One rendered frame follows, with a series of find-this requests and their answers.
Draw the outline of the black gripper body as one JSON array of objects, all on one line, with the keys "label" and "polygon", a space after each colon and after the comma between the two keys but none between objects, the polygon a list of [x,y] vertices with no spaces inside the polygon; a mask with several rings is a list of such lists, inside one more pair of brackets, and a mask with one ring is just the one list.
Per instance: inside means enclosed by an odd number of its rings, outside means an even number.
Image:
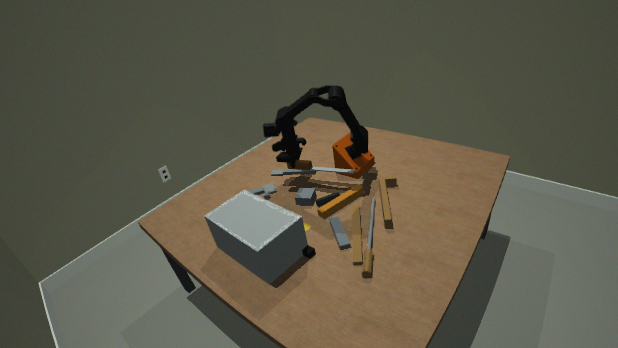
[{"label": "black gripper body", "polygon": [[280,152],[276,160],[277,162],[290,162],[292,157],[294,156],[294,150],[298,150],[300,148],[299,144],[302,143],[304,146],[306,144],[305,138],[300,138],[297,135],[293,135],[291,137],[282,137],[281,141],[284,142],[285,152]]}]

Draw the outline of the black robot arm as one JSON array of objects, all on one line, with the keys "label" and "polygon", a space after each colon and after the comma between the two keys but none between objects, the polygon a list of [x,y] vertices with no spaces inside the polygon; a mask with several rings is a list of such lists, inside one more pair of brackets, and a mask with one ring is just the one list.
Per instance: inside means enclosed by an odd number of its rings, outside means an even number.
[{"label": "black robot arm", "polygon": [[[324,99],[319,97],[325,93],[329,93],[329,98]],[[289,106],[284,106],[278,110],[275,123],[264,123],[265,137],[279,136],[291,137],[295,135],[294,126],[298,123],[294,117],[305,110],[313,103],[319,103],[326,107],[332,107],[337,110],[350,130],[352,145],[345,149],[352,159],[361,156],[361,153],[368,152],[368,131],[364,126],[360,126],[352,110],[346,102],[346,96],[341,86],[324,86],[319,88],[311,88],[297,101],[294,101]]]}]

